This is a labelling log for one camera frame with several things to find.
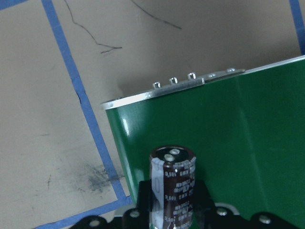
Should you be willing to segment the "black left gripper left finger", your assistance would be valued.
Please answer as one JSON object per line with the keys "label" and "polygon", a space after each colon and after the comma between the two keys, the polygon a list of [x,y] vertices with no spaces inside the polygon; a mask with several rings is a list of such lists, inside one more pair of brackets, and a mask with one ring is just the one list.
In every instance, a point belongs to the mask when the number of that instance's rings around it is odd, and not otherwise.
{"label": "black left gripper left finger", "polygon": [[139,183],[136,207],[134,215],[149,214],[152,210],[152,183],[150,180]]}

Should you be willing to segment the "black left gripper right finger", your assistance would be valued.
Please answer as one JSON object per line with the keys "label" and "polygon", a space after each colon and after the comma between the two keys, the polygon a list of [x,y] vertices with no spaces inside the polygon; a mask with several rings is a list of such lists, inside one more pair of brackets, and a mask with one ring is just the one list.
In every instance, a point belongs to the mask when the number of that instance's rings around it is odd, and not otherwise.
{"label": "black left gripper right finger", "polygon": [[205,212],[215,208],[214,201],[203,180],[195,181],[192,202],[195,212]]}

